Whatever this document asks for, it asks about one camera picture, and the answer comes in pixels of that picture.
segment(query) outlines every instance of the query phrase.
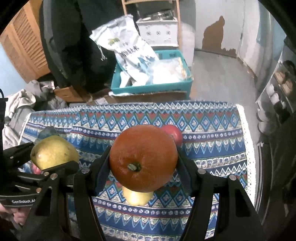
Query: patterned tablecloth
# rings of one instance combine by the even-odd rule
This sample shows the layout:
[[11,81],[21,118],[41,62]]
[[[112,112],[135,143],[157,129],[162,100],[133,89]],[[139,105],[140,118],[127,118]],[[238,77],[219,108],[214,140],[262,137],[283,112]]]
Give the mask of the patterned tablecloth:
[[[176,125],[183,132],[182,150],[198,167],[220,177],[236,175],[254,202],[254,150],[242,106],[184,101],[34,112],[27,119],[21,141],[34,141],[42,129],[54,126],[77,148],[80,166],[88,167],[123,130],[138,124]],[[25,171],[30,171],[28,167],[25,165]],[[69,200],[70,217],[75,220],[73,198]],[[215,230],[218,200],[219,195],[215,194],[206,238]],[[184,230],[193,201],[184,194],[177,172],[142,207],[126,202],[121,184],[112,173],[104,191],[93,197],[104,233],[124,240],[177,240]]]

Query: white storage box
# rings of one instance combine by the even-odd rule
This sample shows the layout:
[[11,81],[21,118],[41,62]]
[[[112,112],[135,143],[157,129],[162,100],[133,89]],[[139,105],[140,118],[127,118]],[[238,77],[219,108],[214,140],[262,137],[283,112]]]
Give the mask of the white storage box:
[[137,22],[141,37],[150,46],[178,47],[178,20],[151,20]]

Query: person's hand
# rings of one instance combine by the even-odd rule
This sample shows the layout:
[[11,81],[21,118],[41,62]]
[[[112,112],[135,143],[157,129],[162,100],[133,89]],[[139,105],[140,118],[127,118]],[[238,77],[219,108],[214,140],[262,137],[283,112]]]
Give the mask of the person's hand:
[[30,208],[28,208],[28,207],[22,207],[22,208],[5,208],[0,203],[0,213],[13,214],[14,221],[16,223],[19,223],[20,225],[24,225],[29,212],[30,212]]

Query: wooden cabinet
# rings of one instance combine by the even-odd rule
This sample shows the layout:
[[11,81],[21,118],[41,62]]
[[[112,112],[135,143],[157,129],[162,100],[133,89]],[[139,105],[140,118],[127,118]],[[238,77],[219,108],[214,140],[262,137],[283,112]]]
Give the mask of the wooden cabinet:
[[10,21],[0,42],[25,82],[50,72],[39,30],[39,8],[42,0],[29,1]]

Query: white plastic bag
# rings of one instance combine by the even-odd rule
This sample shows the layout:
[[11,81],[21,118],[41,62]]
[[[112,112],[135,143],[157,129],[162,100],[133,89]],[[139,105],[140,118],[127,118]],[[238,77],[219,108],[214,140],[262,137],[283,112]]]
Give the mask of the white plastic bag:
[[139,85],[145,85],[151,79],[148,66],[158,57],[138,34],[132,15],[122,16],[96,28],[90,38],[99,47],[114,51],[122,70]]
[[153,78],[147,84],[177,83],[187,78],[187,73],[183,68],[180,57],[156,60],[149,65],[148,71],[153,73]]
[[120,82],[119,88],[124,88],[126,86],[130,86],[130,78],[131,78],[131,76],[127,72],[121,71],[120,72],[121,82]]

